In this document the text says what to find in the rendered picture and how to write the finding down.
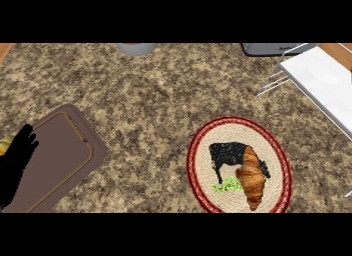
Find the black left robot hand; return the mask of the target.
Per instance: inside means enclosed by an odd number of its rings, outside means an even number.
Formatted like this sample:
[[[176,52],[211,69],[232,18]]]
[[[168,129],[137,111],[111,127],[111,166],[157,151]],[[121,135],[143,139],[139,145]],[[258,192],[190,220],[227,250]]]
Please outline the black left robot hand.
[[[37,146],[32,126],[25,124],[13,137],[6,153],[0,155],[0,209],[13,200],[22,173]]]

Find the grey round container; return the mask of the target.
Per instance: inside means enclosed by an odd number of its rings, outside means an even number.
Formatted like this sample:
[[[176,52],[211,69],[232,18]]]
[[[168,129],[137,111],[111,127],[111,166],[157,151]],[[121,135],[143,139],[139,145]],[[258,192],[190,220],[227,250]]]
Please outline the grey round container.
[[[157,43],[118,43],[117,48],[127,56],[143,56],[149,54],[157,48]]]

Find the brown cutting board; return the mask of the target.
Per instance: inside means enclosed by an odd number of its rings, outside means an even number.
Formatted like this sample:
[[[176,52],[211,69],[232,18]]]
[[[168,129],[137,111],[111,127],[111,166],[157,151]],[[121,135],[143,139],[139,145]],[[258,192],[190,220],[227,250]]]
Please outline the brown cutting board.
[[[102,164],[106,147],[80,110],[59,106],[34,124],[38,146],[4,213],[46,212]]]

